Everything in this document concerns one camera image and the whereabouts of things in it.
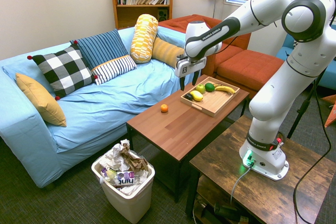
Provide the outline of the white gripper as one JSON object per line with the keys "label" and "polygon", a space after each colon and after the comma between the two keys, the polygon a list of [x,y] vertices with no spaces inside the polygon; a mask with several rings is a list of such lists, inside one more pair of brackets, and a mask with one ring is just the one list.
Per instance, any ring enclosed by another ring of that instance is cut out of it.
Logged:
{"label": "white gripper", "polygon": [[180,78],[180,89],[185,89],[185,76],[191,73],[193,74],[192,85],[194,86],[199,76],[199,70],[202,70],[206,66],[206,58],[202,58],[197,61],[191,61],[191,58],[184,55],[176,57],[175,75]]}

